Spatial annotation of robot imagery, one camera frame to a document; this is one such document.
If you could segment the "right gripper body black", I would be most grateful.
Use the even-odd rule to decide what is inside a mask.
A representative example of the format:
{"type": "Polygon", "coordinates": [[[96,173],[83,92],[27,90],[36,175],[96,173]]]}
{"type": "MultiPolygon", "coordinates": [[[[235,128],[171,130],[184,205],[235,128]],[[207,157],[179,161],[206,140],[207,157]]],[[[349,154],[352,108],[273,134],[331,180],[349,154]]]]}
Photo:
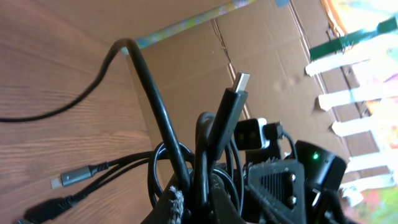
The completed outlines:
{"type": "MultiPolygon", "coordinates": [[[[298,140],[286,157],[281,156],[276,140],[265,149],[246,150],[244,184],[249,164],[287,159],[295,159],[304,167],[306,223],[346,223],[338,189],[347,164],[341,157],[320,146],[298,140]]],[[[245,220],[245,186],[242,215],[245,220]]]]}

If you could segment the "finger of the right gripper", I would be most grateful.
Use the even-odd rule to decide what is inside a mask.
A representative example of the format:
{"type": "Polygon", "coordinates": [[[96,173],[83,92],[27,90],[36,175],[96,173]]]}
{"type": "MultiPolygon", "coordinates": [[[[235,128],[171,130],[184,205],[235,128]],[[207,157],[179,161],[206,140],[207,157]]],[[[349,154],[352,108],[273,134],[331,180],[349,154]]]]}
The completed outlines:
{"type": "Polygon", "coordinates": [[[245,220],[306,223],[304,177],[304,167],[295,159],[249,164],[245,179],[245,220]]]}

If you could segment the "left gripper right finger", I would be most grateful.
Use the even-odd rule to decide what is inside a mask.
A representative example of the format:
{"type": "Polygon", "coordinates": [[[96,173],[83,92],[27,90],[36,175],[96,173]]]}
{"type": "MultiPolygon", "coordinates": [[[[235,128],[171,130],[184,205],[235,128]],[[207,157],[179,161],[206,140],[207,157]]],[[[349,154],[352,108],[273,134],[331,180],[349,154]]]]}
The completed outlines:
{"type": "Polygon", "coordinates": [[[213,212],[211,218],[215,224],[246,224],[239,216],[235,206],[227,196],[224,187],[214,182],[210,190],[210,207],[213,212]]]}

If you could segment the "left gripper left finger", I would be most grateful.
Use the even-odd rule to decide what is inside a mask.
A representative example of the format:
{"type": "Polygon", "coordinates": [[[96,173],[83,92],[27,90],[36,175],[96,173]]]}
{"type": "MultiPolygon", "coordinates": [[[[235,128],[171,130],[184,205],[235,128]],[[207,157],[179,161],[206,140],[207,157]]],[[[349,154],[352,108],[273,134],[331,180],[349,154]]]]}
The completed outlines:
{"type": "Polygon", "coordinates": [[[185,198],[173,175],[155,208],[141,224],[183,224],[189,223],[190,211],[185,207],[185,198]]]}

